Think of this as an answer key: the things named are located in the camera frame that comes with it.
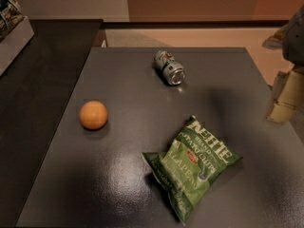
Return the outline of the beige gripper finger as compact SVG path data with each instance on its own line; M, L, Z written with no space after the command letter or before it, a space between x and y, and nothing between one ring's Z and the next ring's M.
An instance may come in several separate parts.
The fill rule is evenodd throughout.
M266 118L277 124L286 123L303 105L304 67L294 66L287 73L279 71L273 84Z

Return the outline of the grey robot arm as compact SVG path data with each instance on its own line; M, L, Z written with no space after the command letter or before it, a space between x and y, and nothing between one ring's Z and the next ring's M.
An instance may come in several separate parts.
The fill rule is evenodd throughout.
M294 65L287 73L277 73L266 114L269 121L283 124L304 105L304 6L262 46L281 49L283 58Z

